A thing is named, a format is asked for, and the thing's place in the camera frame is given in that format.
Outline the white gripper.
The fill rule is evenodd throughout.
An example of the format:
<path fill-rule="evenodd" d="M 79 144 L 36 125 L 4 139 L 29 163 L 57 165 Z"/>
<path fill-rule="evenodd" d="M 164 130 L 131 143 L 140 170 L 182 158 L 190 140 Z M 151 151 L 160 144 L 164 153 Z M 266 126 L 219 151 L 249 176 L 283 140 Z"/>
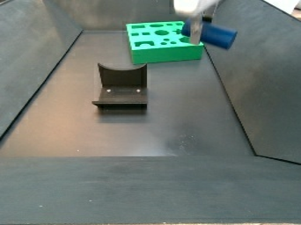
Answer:
<path fill-rule="evenodd" d="M 219 0 L 172 0 L 174 10 L 176 14 L 192 17 L 190 19 L 190 43 L 194 45 L 199 44 L 199 36 L 202 29 L 200 13 L 218 2 Z"/>

